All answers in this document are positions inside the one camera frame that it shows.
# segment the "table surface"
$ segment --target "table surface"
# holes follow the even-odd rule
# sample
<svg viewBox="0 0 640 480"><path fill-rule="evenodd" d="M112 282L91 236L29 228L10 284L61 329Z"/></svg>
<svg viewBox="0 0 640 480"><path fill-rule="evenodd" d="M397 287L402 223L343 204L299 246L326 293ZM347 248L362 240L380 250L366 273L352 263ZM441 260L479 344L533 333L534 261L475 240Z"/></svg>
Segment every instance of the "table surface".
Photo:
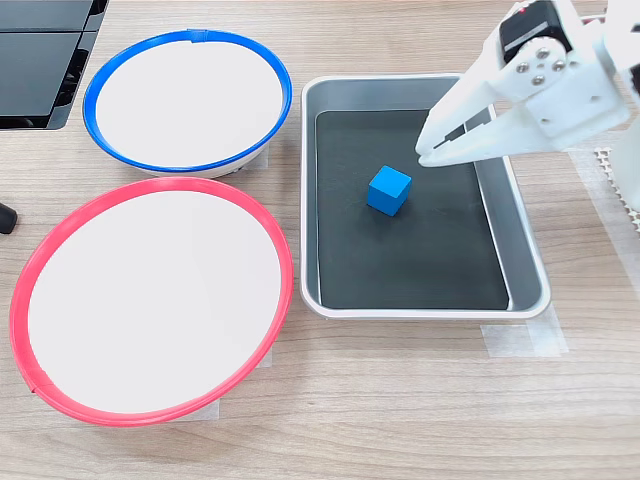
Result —
<svg viewBox="0 0 640 480"><path fill-rule="evenodd" d="M84 88L112 55L164 31L232 30L282 58L299 98L321 75L464 71L510 4L112 0L67 127L0 132L0 199L21 214L0 238L0 477L640 478L640 303L566 154L513 159L570 348L560 358L490 358L473 322L326 321L296 294L273 366L225 396L219 420L124 430L54 411L13 361L9 303L34 248L75 208L145 178L82 123ZM298 103L269 169L224 178L280 222L296 276Z"/></svg>

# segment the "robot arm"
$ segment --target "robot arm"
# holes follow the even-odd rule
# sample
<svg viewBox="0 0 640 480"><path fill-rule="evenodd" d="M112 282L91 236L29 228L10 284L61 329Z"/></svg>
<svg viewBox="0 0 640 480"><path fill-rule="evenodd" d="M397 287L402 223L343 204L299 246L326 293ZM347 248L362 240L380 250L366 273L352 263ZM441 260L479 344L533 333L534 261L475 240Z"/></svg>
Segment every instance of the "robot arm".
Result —
<svg viewBox="0 0 640 480"><path fill-rule="evenodd" d="M606 22L587 25L570 0L516 3L477 61L429 113L416 145L420 164L562 151L620 125L631 112L616 74L640 106L640 2L610 0ZM445 141L503 99L513 105L507 113ZM625 172L628 182L618 184L627 202L640 209L640 120L626 140L631 147L616 149L612 164L614 173Z"/></svg>

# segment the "white plastic part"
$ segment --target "white plastic part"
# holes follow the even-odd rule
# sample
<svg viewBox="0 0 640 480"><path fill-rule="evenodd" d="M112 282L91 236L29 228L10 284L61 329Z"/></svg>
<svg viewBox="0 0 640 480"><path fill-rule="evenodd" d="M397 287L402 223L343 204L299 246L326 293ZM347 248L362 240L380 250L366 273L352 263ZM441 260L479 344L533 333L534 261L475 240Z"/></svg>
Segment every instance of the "white plastic part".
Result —
<svg viewBox="0 0 640 480"><path fill-rule="evenodd" d="M55 251L31 296L31 346L85 406L162 410L210 392L249 359L280 286L275 246L243 208L199 192L146 194Z"/></svg>
<svg viewBox="0 0 640 480"><path fill-rule="evenodd" d="M640 211L640 117L614 145L609 161L622 197Z"/></svg>
<svg viewBox="0 0 640 480"><path fill-rule="evenodd" d="M564 47L556 40L534 38L504 65L496 28L475 64L429 113L416 145L421 165L561 151L628 120L630 112L615 84L613 62L603 47L604 27L599 22L583 25L569 0L554 3L573 50L563 54ZM516 4L510 13L523 6ZM548 52L544 59L536 55L541 48ZM541 77L535 83L532 70L539 70ZM512 101L513 108L487 125L442 143L446 135L498 99Z"/></svg>
<svg viewBox="0 0 640 480"><path fill-rule="evenodd" d="M282 104L276 72L249 48L170 42L133 56L111 74L97 99L96 119L121 155L154 167L187 168L257 144L278 122ZM259 153L196 175L229 173Z"/></svg>
<svg viewBox="0 0 640 480"><path fill-rule="evenodd" d="M640 106L640 93L633 86L631 76L631 69L640 65L640 2L609 0L604 28L607 53L631 97Z"/></svg>

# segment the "screw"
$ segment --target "screw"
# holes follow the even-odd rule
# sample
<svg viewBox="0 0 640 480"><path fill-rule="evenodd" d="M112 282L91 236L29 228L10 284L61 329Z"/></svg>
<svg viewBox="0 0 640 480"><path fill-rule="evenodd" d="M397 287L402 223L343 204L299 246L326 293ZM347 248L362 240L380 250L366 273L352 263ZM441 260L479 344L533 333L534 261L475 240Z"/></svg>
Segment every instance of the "screw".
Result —
<svg viewBox="0 0 640 480"><path fill-rule="evenodd" d="M551 54L551 52L549 51L549 49L547 47L542 47L540 50L538 50L538 53L536 54L536 56L540 59L540 60L544 60L545 58L547 58L549 55Z"/></svg>
<svg viewBox="0 0 640 480"><path fill-rule="evenodd" d="M560 72L562 70L564 70L564 67L566 67L567 64L564 63L562 60L558 60L556 63L553 64L553 67L551 67L551 69L554 72Z"/></svg>

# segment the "silver tray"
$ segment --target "silver tray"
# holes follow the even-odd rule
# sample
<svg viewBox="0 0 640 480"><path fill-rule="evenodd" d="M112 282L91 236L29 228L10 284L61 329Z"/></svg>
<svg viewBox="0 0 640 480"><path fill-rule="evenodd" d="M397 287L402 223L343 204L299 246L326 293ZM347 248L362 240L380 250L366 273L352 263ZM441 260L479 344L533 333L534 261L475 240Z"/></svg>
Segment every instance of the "silver tray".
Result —
<svg viewBox="0 0 640 480"><path fill-rule="evenodd" d="M407 148L417 139L420 115L426 118L458 78L325 77L304 88L301 292L317 314L511 320L549 305L549 281L508 158L412 170L414 203L397 218L366 206L366 179L388 163L378 153L388 147L384 159L402 157L401 166L413 169ZM485 110L464 128L494 116Z"/></svg>

